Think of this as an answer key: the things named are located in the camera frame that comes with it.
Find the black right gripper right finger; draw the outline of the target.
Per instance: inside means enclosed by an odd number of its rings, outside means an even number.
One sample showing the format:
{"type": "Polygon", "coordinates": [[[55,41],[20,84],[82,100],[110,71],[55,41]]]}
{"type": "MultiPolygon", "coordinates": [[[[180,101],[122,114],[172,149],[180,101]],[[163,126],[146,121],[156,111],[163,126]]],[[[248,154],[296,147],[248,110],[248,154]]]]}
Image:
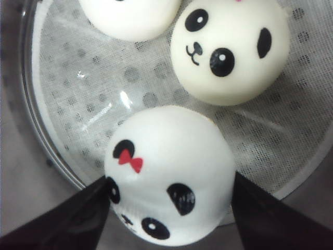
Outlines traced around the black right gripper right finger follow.
{"type": "Polygon", "coordinates": [[[332,249],[332,230],[237,172],[232,210],[244,249],[332,249]]]}

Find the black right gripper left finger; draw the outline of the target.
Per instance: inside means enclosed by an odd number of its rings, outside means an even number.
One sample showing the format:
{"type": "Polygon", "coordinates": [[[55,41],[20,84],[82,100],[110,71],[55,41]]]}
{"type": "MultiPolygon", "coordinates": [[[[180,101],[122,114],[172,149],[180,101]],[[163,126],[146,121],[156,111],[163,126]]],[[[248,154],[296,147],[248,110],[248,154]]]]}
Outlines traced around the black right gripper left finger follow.
{"type": "Polygon", "coordinates": [[[1,237],[1,249],[96,249],[110,208],[99,178],[56,208],[1,237]]]}

